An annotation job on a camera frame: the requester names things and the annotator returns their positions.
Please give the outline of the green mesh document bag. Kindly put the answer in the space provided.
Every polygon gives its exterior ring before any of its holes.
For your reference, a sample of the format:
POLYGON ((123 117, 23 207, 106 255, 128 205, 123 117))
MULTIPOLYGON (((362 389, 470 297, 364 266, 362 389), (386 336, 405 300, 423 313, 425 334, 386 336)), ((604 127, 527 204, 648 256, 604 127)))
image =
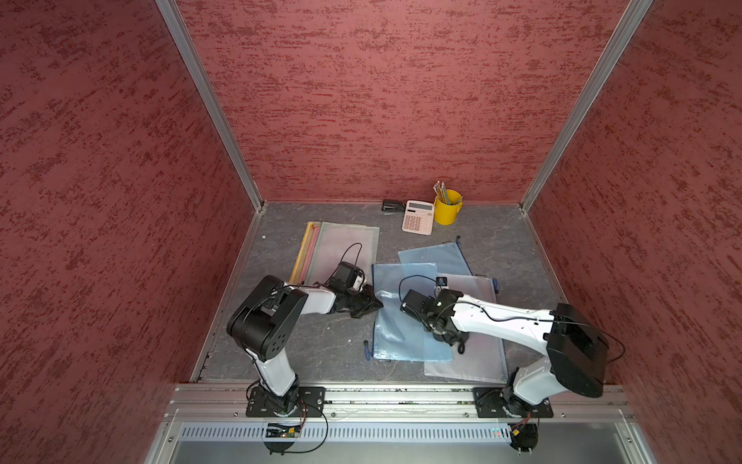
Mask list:
POLYGON ((341 261, 363 269, 371 284, 379 238, 378 226, 323 222, 305 284, 325 282, 341 261))

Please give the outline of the clear white mesh document bag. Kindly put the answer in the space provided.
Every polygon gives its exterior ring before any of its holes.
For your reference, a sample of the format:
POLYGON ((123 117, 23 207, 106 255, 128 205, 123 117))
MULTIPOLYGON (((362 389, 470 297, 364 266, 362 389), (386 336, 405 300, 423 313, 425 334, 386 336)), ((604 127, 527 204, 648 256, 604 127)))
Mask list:
MULTIPOLYGON (((448 287, 488 303, 496 303, 494 282, 484 276, 460 276, 444 274, 448 287)), ((444 378, 461 383, 504 384, 508 373, 504 355, 504 344, 499 338, 485 334, 471 334, 465 343, 465 353, 458 353, 457 346, 451 348, 450 362, 425 362, 427 377, 444 378)))

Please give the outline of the pink mesh document bag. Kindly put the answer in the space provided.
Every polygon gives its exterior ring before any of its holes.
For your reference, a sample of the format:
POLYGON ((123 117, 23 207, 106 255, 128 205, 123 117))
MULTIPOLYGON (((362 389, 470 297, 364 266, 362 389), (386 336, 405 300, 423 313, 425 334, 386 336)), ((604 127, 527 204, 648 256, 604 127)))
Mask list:
POLYGON ((319 238, 319 234, 322 228, 321 222, 311 222, 308 224, 308 237, 303 242, 303 251, 301 252, 301 270, 299 273, 299 283, 304 284, 306 282, 306 276, 309 273, 309 268, 315 251, 316 243, 319 238))

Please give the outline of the yellow mesh document bag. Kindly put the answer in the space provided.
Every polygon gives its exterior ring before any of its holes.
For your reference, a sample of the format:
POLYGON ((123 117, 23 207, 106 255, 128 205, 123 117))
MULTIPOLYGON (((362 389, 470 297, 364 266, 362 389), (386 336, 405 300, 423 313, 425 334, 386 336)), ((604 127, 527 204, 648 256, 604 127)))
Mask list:
POLYGON ((295 260, 295 263, 294 263, 294 267, 293 267, 293 270, 291 272, 291 276, 290 276, 290 280, 289 280, 289 282, 291 284, 302 285, 302 284, 299 283, 299 280, 300 280, 299 279, 299 273, 300 273, 300 270, 301 270, 301 261, 303 261, 303 257, 301 257, 301 252, 303 251, 303 242, 305 242, 307 240, 308 235, 309 235, 309 233, 308 233, 308 224, 307 224, 306 225, 306 228, 305 228, 305 233, 303 234, 303 239, 301 240, 300 251, 299 251, 299 253, 298 253, 297 257, 296 257, 296 260, 295 260))

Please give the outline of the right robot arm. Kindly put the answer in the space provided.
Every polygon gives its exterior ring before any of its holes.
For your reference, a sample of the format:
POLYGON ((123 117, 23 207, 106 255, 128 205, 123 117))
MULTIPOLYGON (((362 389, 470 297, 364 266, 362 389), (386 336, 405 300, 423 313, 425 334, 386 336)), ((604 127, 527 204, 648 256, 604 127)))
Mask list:
POLYGON ((510 374, 505 386, 475 395, 479 417, 550 418, 551 396, 572 392, 603 396, 610 344, 607 334, 587 322, 578 309, 518 309, 485 302, 448 288, 437 297, 410 290, 400 310, 419 321, 435 340, 463 355, 473 334, 508 340, 541 355, 510 374))

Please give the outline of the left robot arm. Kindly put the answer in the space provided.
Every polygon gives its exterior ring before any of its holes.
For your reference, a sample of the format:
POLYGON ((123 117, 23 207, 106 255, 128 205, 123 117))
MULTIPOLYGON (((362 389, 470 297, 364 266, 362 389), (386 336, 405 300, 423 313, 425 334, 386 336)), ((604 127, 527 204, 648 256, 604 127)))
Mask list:
POLYGON ((289 284, 265 276, 235 310, 226 326, 237 346, 251 358, 259 375, 259 392, 278 415, 299 407, 300 383, 285 346, 303 315, 347 313, 358 319, 383 307, 373 287, 355 290, 332 278, 327 285, 289 284))

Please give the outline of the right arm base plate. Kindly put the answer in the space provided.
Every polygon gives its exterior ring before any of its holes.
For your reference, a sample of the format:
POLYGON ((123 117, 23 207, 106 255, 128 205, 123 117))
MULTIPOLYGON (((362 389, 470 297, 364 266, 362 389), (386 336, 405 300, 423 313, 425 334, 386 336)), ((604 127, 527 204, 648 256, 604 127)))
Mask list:
POLYGON ((515 396, 506 396, 503 388, 473 388, 473 405, 479 419, 505 419, 523 421, 552 419, 554 411, 548 400, 531 405, 515 396))

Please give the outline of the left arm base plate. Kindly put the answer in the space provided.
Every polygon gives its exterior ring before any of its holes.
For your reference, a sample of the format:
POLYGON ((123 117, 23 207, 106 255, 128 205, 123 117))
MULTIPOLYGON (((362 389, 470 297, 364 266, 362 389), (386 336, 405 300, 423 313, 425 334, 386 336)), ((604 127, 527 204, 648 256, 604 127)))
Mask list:
POLYGON ((323 387, 293 387, 285 396, 277 396, 263 386, 247 395, 248 418, 301 419, 320 418, 327 390, 323 387))

